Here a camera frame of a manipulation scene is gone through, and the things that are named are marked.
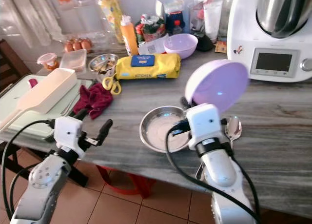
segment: white plastic container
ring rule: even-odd
[[[59,67],[73,69],[76,72],[85,72],[86,70],[87,50],[80,49],[77,51],[64,53]]]

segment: kitchen appliance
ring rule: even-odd
[[[312,0],[233,0],[228,59],[256,80],[296,82],[312,77]]]

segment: marble countertop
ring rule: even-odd
[[[200,65],[224,58],[225,54],[195,52],[182,61],[178,79],[122,80],[123,91],[114,97],[112,105],[97,119],[84,119],[83,130],[89,137],[95,137],[108,118],[114,125],[104,144],[90,148],[83,160],[201,190],[178,175],[165,154],[145,147],[138,129],[151,109],[180,106],[185,84]],[[93,77],[94,73],[88,71],[81,78]],[[312,81],[251,81],[223,117],[228,115],[238,115],[242,121],[242,137],[234,142],[234,150],[255,184],[260,205],[312,218]],[[0,135],[4,140],[11,137],[9,133]],[[16,144],[42,151],[54,146],[25,136],[18,137]],[[182,169],[195,174],[199,166],[195,152],[184,149],[174,156]]]

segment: small bowl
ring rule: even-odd
[[[108,66],[107,64],[109,61],[113,62],[114,65]],[[103,71],[107,71],[107,70],[114,68],[117,64],[117,61],[118,61],[118,56],[116,56],[115,54],[103,54],[103,55],[99,55],[93,58],[89,62],[88,68],[91,71],[103,72]]]
[[[189,57],[196,49],[198,39],[190,34],[172,35],[164,42],[167,53],[178,53],[181,59]]]
[[[140,138],[150,149],[165,153],[165,137],[168,130],[179,120],[185,119],[183,109],[176,106],[162,106],[148,112],[140,124]],[[169,136],[170,152],[177,152],[187,147],[188,134]]]

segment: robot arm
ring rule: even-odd
[[[213,104],[201,104],[187,110],[192,138],[189,148],[196,150],[205,164],[206,182],[236,198],[251,209],[242,189],[239,166],[229,157],[219,139],[220,118]],[[217,224],[253,224],[254,219],[242,208],[217,193],[212,193],[212,212]]]
[[[55,120],[54,138],[58,150],[39,163],[30,173],[28,187],[22,195],[10,224],[48,224],[56,208],[71,166],[91,145],[101,145],[112,120],[101,128],[98,137],[90,139],[81,131],[82,121],[72,117]]]

